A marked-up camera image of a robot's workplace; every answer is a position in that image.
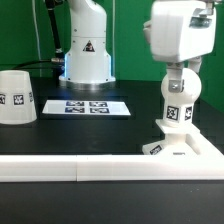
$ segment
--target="black table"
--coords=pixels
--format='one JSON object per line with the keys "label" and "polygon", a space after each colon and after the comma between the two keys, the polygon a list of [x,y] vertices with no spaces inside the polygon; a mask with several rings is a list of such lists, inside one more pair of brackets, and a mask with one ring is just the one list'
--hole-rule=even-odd
{"label": "black table", "polygon": [[[155,125],[163,111],[160,84],[120,81],[90,92],[34,78],[38,119],[0,125],[0,154],[142,154],[142,145],[163,138]],[[131,116],[44,115],[47,99],[124,101]],[[193,123],[224,152],[222,113],[198,100]],[[224,181],[1,183],[0,198],[4,224],[224,223]]]}

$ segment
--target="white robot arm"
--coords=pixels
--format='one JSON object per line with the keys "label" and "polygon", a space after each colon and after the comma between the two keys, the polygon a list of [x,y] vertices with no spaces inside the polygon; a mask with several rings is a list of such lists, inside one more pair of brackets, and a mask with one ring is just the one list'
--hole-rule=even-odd
{"label": "white robot arm", "polygon": [[[165,140],[143,146],[145,154],[197,154],[189,147],[200,144],[192,140],[200,133],[192,125],[194,102],[201,92],[196,73],[201,55],[213,50],[214,2],[157,0],[152,6],[151,20],[144,24],[144,33],[153,58],[167,63],[161,87],[165,100],[163,119],[156,121],[165,133]],[[189,61],[188,68],[184,68],[185,61]]]}
{"label": "white robot arm", "polygon": [[[60,4],[64,0],[50,1]],[[65,55],[65,72],[59,77],[59,83],[91,90],[113,86],[111,57],[106,51],[105,10],[92,0],[67,1],[71,15],[71,49]]]}

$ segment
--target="white cylinder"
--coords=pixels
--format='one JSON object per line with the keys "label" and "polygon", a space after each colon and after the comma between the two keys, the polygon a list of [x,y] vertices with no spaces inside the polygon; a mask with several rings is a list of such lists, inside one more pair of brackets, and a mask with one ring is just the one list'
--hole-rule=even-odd
{"label": "white cylinder", "polygon": [[29,73],[0,72],[0,123],[24,124],[36,120],[34,97]]}

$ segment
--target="wall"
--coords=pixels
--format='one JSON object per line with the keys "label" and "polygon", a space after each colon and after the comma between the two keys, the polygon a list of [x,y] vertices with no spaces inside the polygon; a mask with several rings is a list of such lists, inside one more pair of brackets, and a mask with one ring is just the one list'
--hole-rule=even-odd
{"label": "wall", "polygon": [[[108,15],[107,50],[112,55],[112,0],[96,0]],[[152,60],[149,46],[143,37],[143,23],[149,19],[153,0],[116,0],[115,29],[115,75],[121,80],[160,81],[165,75],[164,63]],[[214,51],[204,56],[200,72],[202,98],[224,112],[223,57],[224,54],[224,6],[219,6],[217,35]],[[37,22],[40,35],[42,59],[54,56],[50,22],[43,0],[36,0]],[[62,46],[70,47],[70,17],[68,4],[56,8],[56,16]],[[0,2],[0,70],[16,64],[37,60],[37,45],[31,0],[7,0]],[[46,69],[39,74],[30,70],[32,76],[50,76]]]}

